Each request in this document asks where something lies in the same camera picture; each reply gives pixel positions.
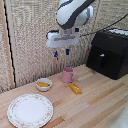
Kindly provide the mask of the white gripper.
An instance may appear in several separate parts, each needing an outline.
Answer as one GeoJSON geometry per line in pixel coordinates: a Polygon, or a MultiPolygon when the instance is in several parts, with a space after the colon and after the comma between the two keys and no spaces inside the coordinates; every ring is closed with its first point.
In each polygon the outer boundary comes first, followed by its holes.
{"type": "MultiPolygon", "coordinates": [[[[61,33],[59,30],[51,30],[47,33],[46,46],[49,48],[57,48],[75,45],[79,42],[79,33],[67,30],[61,33]]],[[[70,54],[70,49],[66,49],[66,55],[70,54]]],[[[58,52],[55,50],[54,57],[58,60],[58,52]]]]}

